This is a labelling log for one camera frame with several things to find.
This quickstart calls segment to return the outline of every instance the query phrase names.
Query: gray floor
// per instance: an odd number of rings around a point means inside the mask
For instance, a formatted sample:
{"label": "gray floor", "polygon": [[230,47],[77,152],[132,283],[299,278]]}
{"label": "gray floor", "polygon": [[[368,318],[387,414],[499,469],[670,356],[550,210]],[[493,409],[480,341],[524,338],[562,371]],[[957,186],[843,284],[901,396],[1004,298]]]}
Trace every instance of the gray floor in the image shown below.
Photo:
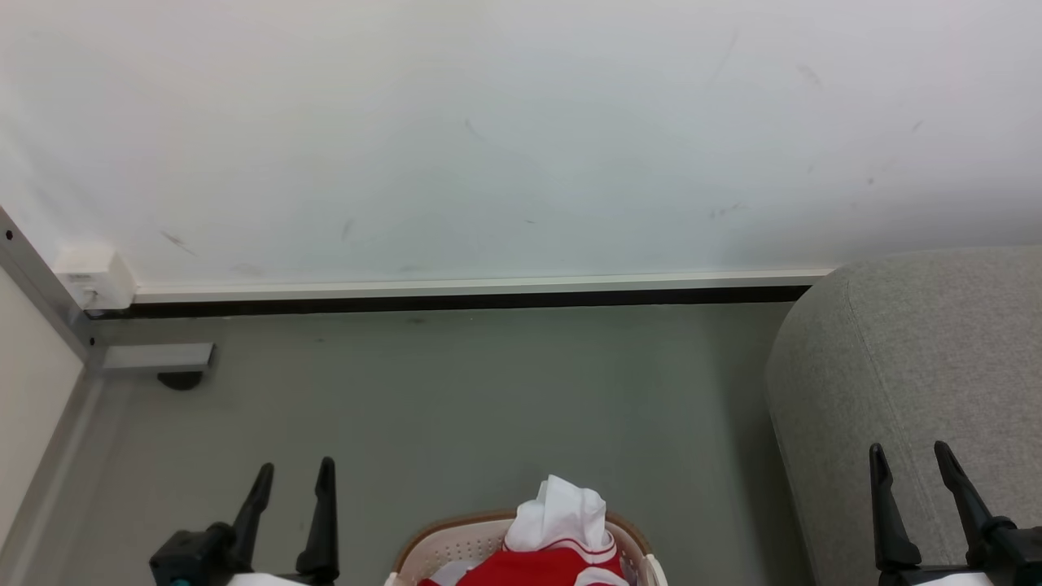
{"label": "gray floor", "polygon": [[219,360],[188,393],[111,383],[106,399],[122,388],[125,409],[106,418],[103,402],[90,432],[115,434],[113,448],[60,582],[151,584],[149,555],[176,529],[230,521],[266,461],[275,487],[255,565],[289,571],[328,455],[342,584],[382,584],[425,523],[514,507],[551,472],[640,527],[674,585],[809,584],[762,397],[788,309],[108,323],[114,343],[215,341]]}

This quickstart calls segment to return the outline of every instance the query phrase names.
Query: power outlet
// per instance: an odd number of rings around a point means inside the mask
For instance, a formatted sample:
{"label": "power outlet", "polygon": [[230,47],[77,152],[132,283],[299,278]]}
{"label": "power outlet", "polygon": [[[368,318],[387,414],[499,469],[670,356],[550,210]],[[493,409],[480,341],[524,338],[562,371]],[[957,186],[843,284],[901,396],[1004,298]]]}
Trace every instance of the power outlet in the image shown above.
{"label": "power outlet", "polygon": [[54,274],[83,310],[130,307],[138,285],[110,246],[83,245],[61,250]]}

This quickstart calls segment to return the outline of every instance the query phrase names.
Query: white wall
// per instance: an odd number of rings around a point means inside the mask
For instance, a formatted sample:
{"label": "white wall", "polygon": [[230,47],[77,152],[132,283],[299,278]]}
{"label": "white wall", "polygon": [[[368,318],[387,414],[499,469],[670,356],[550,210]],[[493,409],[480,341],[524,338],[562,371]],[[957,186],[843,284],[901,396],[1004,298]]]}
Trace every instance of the white wall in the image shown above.
{"label": "white wall", "polygon": [[1034,0],[8,0],[0,204],[139,284],[1042,242]]}
{"label": "white wall", "polygon": [[0,548],[83,364],[0,269]]}

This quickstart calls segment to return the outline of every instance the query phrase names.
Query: gray sofa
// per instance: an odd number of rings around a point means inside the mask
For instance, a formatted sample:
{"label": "gray sofa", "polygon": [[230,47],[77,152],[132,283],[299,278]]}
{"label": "gray sofa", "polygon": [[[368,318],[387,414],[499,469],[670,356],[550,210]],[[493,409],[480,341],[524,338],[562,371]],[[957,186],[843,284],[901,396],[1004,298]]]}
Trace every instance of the gray sofa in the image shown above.
{"label": "gray sofa", "polygon": [[819,586],[869,586],[868,448],[882,442],[924,563],[965,563],[934,441],[993,514],[1042,524],[1042,247],[857,263],[795,304],[768,402]]}

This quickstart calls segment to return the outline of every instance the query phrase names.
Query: basket rim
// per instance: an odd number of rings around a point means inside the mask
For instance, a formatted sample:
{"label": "basket rim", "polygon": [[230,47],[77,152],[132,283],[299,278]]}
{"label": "basket rim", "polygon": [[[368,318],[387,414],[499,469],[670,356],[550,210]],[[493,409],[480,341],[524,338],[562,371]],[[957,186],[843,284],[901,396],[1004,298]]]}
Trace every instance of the basket rim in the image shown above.
{"label": "basket rim", "polygon": [[[460,515],[455,517],[449,517],[447,519],[442,519],[440,521],[435,521],[427,527],[421,529],[408,543],[402,547],[401,553],[398,554],[398,559],[394,562],[395,573],[400,573],[401,568],[405,565],[405,560],[408,558],[410,554],[416,546],[431,535],[438,533],[439,531],[444,531],[446,529],[453,529],[456,527],[463,527],[467,524],[476,524],[490,521],[502,521],[506,519],[513,519],[517,517],[516,509],[498,509],[495,511],[486,511],[482,513],[472,513],[469,515]],[[648,556],[651,554],[651,545],[648,544],[648,540],[644,537],[644,534],[637,529],[634,523],[627,521],[622,515],[613,513],[609,511],[605,515],[605,520],[614,526],[621,528],[625,531],[637,543],[637,546],[641,551],[641,555]]]}

